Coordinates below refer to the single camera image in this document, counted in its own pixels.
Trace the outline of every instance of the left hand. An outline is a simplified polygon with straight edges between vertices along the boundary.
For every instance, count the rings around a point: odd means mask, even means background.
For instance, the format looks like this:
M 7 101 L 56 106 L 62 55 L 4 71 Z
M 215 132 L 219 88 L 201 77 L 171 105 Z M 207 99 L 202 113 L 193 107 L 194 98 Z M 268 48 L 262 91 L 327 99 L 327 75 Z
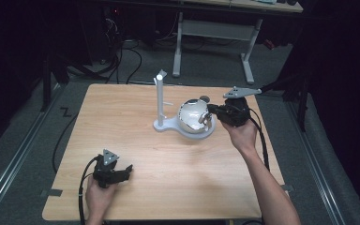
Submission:
M 104 215 L 113 201 L 113 194 L 118 184 L 101 188 L 98 181 L 89 176 L 87 180 L 86 203 L 89 208 L 89 219 L 87 225 L 102 224 Z

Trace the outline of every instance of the right hand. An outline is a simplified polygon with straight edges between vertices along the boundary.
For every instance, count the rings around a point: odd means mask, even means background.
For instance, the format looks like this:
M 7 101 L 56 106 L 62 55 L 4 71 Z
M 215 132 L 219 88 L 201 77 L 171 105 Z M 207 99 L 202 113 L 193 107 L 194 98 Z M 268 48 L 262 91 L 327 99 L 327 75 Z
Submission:
M 228 124 L 221 123 L 230 134 L 232 145 L 241 153 L 256 152 L 256 134 L 257 128 L 251 120 L 241 127 L 231 127 Z

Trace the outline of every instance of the white pole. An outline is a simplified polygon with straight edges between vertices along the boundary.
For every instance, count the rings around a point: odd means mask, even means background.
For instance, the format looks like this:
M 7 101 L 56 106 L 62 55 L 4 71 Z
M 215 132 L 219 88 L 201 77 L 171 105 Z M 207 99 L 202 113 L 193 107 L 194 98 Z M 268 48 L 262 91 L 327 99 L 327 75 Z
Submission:
M 157 75 L 157 124 L 163 125 L 163 76 Z

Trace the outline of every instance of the white stand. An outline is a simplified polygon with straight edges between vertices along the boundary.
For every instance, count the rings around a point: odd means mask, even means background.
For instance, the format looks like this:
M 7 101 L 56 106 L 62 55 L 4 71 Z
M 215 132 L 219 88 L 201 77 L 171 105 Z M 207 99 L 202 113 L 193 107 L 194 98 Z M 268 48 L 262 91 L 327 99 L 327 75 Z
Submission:
M 154 121 L 154 129 L 158 132 L 175 130 L 190 139 L 205 139 L 209 137 L 209 135 L 212 134 L 216 127 L 216 121 L 213 117 L 211 118 L 212 126 L 207 131 L 202 133 L 188 133 L 184 131 L 178 124 L 177 116 L 166 119 L 165 115 L 163 114 L 163 78 L 165 76 L 166 72 L 161 70 L 155 78 L 155 83 L 157 86 L 157 120 Z
M 241 53 L 247 83 L 254 84 L 253 74 L 250 69 L 249 57 L 252 53 L 256 38 L 259 35 L 263 19 L 259 19 L 254 26 L 237 25 L 218 22 L 203 22 L 183 20 L 183 13 L 179 12 L 177 25 L 177 44 L 173 61 L 173 76 L 180 77 L 181 70 L 181 40 L 183 35 L 201 36 L 209 38 L 226 38 L 248 41 L 245 53 Z

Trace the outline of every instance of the wrist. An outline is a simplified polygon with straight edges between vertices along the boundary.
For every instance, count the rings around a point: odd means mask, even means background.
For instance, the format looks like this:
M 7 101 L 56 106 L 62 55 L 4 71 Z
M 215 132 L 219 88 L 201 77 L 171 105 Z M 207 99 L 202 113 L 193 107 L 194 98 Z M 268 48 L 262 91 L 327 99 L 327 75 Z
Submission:
M 257 151 L 254 147 L 244 147 L 239 149 L 239 152 L 241 153 L 244 160 L 259 158 L 259 155 L 257 154 Z
M 86 221 L 86 225 L 101 225 L 103 223 L 103 215 L 90 215 Z

